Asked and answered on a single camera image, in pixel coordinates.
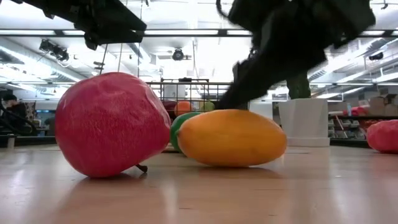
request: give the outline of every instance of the wooden floor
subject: wooden floor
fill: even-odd
[[[56,147],[0,153],[1,224],[392,224],[398,157],[370,149],[289,149],[251,169],[178,154],[108,180],[75,172]]]

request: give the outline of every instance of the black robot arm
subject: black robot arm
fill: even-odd
[[[85,32],[88,48],[96,50],[102,44],[141,42],[147,25],[119,0],[12,0],[27,3],[43,10],[50,19],[54,16],[72,22]]]
[[[235,0],[228,15],[252,32],[255,54],[235,65],[234,83],[218,109],[236,108],[267,94],[278,82],[307,72],[326,60],[324,49],[356,39],[376,23],[369,0]]]

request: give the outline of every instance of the ceiling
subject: ceiling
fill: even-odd
[[[240,29],[218,15],[215,0],[151,0],[149,7],[145,1],[140,0],[122,2],[148,25],[148,29]],[[232,0],[222,2],[223,8],[228,11]],[[384,1],[371,1],[377,17],[377,24],[372,29],[398,27],[398,1],[386,2],[389,6],[382,10]],[[10,0],[3,0],[0,5],[0,29],[74,28],[72,23],[58,17],[53,20],[46,18],[40,9],[28,4],[18,5]],[[43,39],[66,48],[70,60],[60,63],[51,55],[44,54],[39,50]],[[147,82],[159,81],[161,74],[164,78],[199,77],[209,78],[212,82],[230,82],[233,79],[231,67],[236,61],[248,56],[250,43],[249,37],[146,37],[141,44],[135,46],[110,44],[92,51],[86,48],[83,38],[0,37],[0,50],[1,47],[9,49],[18,53],[13,55],[17,57],[27,55],[32,59],[31,63],[44,64],[47,68],[57,71],[50,77],[54,82],[74,82],[97,75],[100,70],[95,69],[98,66],[94,65],[94,62],[102,61],[103,73],[131,73],[139,75]],[[144,61],[140,61],[140,66],[137,66],[139,60],[134,48],[140,49],[146,56]],[[181,48],[185,55],[190,56],[189,59],[173,61],[171,55],[176,48]],[[368,59],[368,56],[380,51],[384,53],[382,60]],[[398,43],[394,42],[394,39],[359,39],[338,50],[326,49],[329,61],[311,70],[308,76],[313,83],[342,82],[344,78],[345,82],[371,82],[372,79],[381,76],[380,68],[385,68],[387,73],[395,72],[395,67],[390,67],[398,63],[395,61],[397,51]],[[318,96],[335,91],[345,92],[353,88],[355,86],[336,88],[314,85],[313,92]]]

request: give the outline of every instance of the red apple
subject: red apple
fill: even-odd
[[[398,120],[372,124],[366,138],[373,149],[381,153],[398,154]]]
[[[78,172],[109,177],[162,152],[170,118],[149,85],[112,72],[65,92],[57,106],[55,137]]]

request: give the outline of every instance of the green fruit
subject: green fruit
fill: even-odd
[[[178,152],[182,152],[180,147],[178,146],[178,140],[177,140],[177,133],[181,127],[181,125],[191,117],[194,117],[196,115],[201,114],[200,112],[191,112],[191,113],[186,113],[178,116],[172,124],[172,127],[170,129],[170,142],[172,143],[173,147],[175,150]]]
[[[214,103],[207,101],[205,104],[200,108],[200,110],[208,112],[208,111],[213,111],[216,108]]]

